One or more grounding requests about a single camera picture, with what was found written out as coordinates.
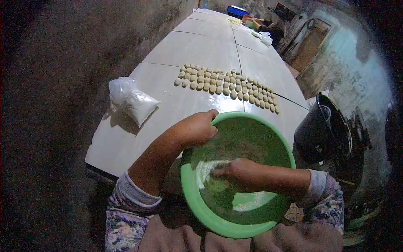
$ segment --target sleeve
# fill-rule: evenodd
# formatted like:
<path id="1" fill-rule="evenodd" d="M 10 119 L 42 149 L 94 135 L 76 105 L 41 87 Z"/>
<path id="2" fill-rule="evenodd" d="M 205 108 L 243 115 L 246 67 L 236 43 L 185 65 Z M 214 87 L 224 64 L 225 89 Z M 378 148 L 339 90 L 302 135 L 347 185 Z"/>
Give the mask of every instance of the sleeve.
<path id="1" fill-rule="evenodd" d="M 108 199 L 105 251 L 128 251 L 138 246 L 160 202 L 161 197 L 138 188 L 126 171 Z"/>
<path id="2" fill-rule="evenodd" d="M 311 173 L 311 182 L 306 195 L 296 202 L 304 207 L 312 223 L 329 223 L 341 234 L 344 229 L 343 191 L 335 179 L 324 171 Z"/>

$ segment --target dough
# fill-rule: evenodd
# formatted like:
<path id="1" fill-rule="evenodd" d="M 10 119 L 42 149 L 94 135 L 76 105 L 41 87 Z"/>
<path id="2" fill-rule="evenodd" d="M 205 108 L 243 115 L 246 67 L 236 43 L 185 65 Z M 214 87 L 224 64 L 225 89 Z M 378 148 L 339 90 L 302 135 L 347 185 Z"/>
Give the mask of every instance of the dough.
<path id="1" fill-rule="evenodd" d="M 216 94 L 221 94 L 222 92 L 222 87 L 217 87 L 216 88 Z"/>
<path id="2" fill-rule="evenodd" d="M 204 83 L 203 83 L 203 82 L 200 82 L 200 83 L 197 85 L 196 90 L 197 90 L 197 91 L 200 91 L 200 90 L 202 90 L 203 88 L 204 88 Z"/>
<path id="3" fill-rule="evenodd" d="M 216 90 L 217 90 L 216 85 L 210 85 L 210 90 L 209 90 L 209 93 L 210 93 L 210 94 L 215 94 L 215 93 L 216 93 Z"/>
<path id="4" fill-rule="evenodd" d="M 231 99 L 235 100 L 237 98 L 237 93 L 234 90 L 232 90 L 229 96 L 231 97 Z"/>
<path id="5" fill-rule="evenodd" d="M 181 83 L 182 83 L 182 79 L 177 78 L 177 79 L 175 80 L 175 82 L 174 82 L 174 86 L 177 87 L 177 86 L 179 86 Z"/>
<path id="6" fill-rule="evenodd" d="M 197 82 L 193 81 L 193 82 L 190 83 L 190 89 L 191 90 L 195 90 L 196 87 L 197 87 Z"/>
<path id="7" fill-rule="evenodd" d="M 189 80 L 190 80 L 190 82 L 196 81 L 197 76 L 196 75 L 191 75 Z"/>
<path id="8" fill-rule="evenodd" d="M 230 92 L 229 92 L 229 89 L 225 87 L 225 88 L 222 89 L 222 93 L 223 93 L 225 96 L 228 96 Z"/>
<path id="9" fill-rule="evenodd" d="M 188 79 L 184 79 L 182 81 L 182 87 L 187 87 L 187 85 L 189 85 L 189 84 L 190 84 L 190 81 Z"/>
<path id="10" fill-rule="evenodd" d="M 204 77 L 203 77 L 203 76 L 199 76 L 199 78 L 197 78 L 197 82 L 198 82 L 198 83 L 203 83 L 203 82 L 204 82 Z"/>
<path id="11" fill-rule="evenodd" d="M 203 87 L 203 90 L 204 91 L 208 91 L 208 90 L 210 90 L 210 83 L 204 83 L 204 87 Z"/>
<path id="12" fill-rule="evenodd" d="M 241 92 L 238 93 L 238 100 L 240 100 L 240 101 L 243 100 L 243 93 L 241 93 Z"/>

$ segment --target plastic bag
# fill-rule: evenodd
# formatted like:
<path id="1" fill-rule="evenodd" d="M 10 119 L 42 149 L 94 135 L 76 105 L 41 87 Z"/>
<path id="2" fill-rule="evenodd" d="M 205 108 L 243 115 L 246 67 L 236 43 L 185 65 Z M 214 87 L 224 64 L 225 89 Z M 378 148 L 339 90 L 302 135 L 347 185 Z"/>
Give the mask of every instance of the plastic bag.
<path id="1" fill-rule="evenodd" d="M 123 110 L 140 127 L 160 103 L 139 90 L 136 81 L 119 77 L 109 82 L 110 107 L 113 111 Z"/>

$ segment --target green container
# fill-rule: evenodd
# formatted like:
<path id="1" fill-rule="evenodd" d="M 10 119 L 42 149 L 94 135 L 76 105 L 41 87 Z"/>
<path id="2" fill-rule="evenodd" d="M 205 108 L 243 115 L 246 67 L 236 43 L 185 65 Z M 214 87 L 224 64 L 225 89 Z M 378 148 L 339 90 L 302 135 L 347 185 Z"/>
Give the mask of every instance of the green container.
<path id="1" fill-rule="evenodd" d="M 182 155 L 181 183 L 189 208 L 207 228 L 225 237 L 249 238 L 270 230 L 287 212 L 288 198 L 272 192 L 229 190 L 217 197 L 206 188 L 199 189 L 196 167 L 200 161 L 247 158 L 295 169 L 287 142 L 273 125 L 245 112 L 219 114 L 211 124 L 217 127 L 217 136 Z"/>

